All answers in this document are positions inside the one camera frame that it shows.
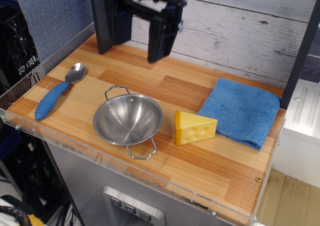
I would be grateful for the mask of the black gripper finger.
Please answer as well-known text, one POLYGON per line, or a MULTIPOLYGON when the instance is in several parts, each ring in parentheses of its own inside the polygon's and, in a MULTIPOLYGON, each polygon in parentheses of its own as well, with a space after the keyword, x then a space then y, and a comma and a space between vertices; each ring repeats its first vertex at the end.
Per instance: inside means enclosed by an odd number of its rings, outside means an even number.
POLYGON ((119 0, 104 0, 108 34, 112 45, 123 44, 132 38, 133 15, 119 0))
POLYGON ((148 57, 150 63, 171 53, 177 33, 181 29, 183 7, 166 6, 150 21, 148 57))

